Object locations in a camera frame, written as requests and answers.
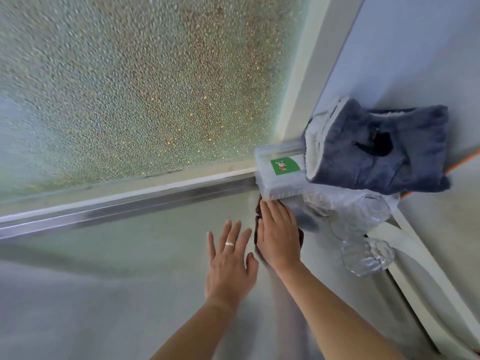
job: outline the brown cloth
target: brown cloth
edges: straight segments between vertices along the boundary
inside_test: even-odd
[[[260,210],[261,200],[262,200],[262,197],[260,196],[260,199],[258,200],[257,208],[255,209],[255,213],[257,214],[257,216],[255,217],[255,233],[253,235],[253,242],[255,243],[255,245],[257,245],[257,239],[258,239],[258,219],[262,217],[262,211]],[[298,229],[298,239],[300,241],[300,248],[301,248],[303,245],[303,231],[300,229]]]

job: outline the left hand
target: left hand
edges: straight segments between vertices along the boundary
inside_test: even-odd
[[[210,270],[205,286],[207,303],[218,305],[233,313],[254,287],[258,273],[258,261],[252,252],[247,255],[245,268],[245,248],[252,229],[246,229],[237,240],[241,227],[240,221],[233,226],[230,220],[227,221],[216,250],[212,232],[207,234],[210,253]]]

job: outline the forearm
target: forearm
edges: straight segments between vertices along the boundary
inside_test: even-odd
[[[326,360],[403,360],[395,348],[303,264],[280,278],[305,316]]]
[[[210,360],[234,313],[207,302],[159,348],[150,360]]]

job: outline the hand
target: hand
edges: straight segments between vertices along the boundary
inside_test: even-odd
[[[297,220],[290,208],[278,200],[260,201],[257,247],[275,272],[289,270],[301,263]]]
[[[252,234],[252,229],[246,229],[240,238],[242,223],[237,221],[233,227],[232,222],[226,222],[222,236],[215,250],[213,234],[208,232],[208,250],[210,252],[210,270],[207,275],[206,296],[207,303],[219,305],[231,312],[236,312],[240,302],[254,287],[257,280],[258,261],[254,254],[247,255],[247,268],[245,269],[245,247]]]

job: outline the finger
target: finger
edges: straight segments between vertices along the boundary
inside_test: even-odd
[[[280,222],[282,220],[282,214],[279,211],[279,205],[280,204],[278,200],[269,200],[267,202],[267,206],[270,209],[274,222]]]
[[[264,241],[264,230],[265,230],[264,221],[263,219],[259,218],[258,229],[257,229],[257,243]]]
[[[218,241],[217,251],[219,253],[223,252],[223,249],[225,248],[225,242],[227,241],[227,237],[231,229],[232,229],[232,222],[230,220],[227,220],[227,222],[225,223],[225,226],[223,226],[222,236],[220,236],[220,240]]]
[[[255,259],[253,252],[249,252],[247,255],[247,275],[248,275],[251,287],[253,287],[255,282],[257,281],[257,274],[258,274],[258,260]]]
[[[283,203],[281,203],[280,201],[278,201],[278,210],[280,211],[280,214],[282,215],[282,218],[286,222],[291,221],[290,216],[289,216],[289,212],[287,211],[287,206],[284,205]]]
[[[266,223],[273,222],[272,212],[270,212],[267,202],[265,202],[263,199],[260,201],[260,211],[261,217]]]
[[[225,248],[223,252],[226,254],[231,254],[235,250],[235,242],[237,241],[237,237],[239,236],[240,229],[242,228],[242,222],[238,220],[236,223],[233,224],[230,233],[228,234],[225,242]]]
[[[208,245],[208,255],[210,256],[210,264],[212,264],[215,255],[215,244],[213,243],[213,233],[212,231],[207,232],[207,245]]]
[[[252,229],[248,228],[245,231],[243,231],[243,234],[238,238],[236,244],[235,244],[235,253],[240,255],[240,257],[243,258],[245,257],[245,248],[247,247],[248,240],[250,239],[250,236],[252,235]]]
[[[288,217],[290,218],[290,222],[295,225],[297,228],[297,219],[295,218],[295,215],[293,214],[293,211],[290,209],[290,207],[286,207],[286,213],[288,213]]]

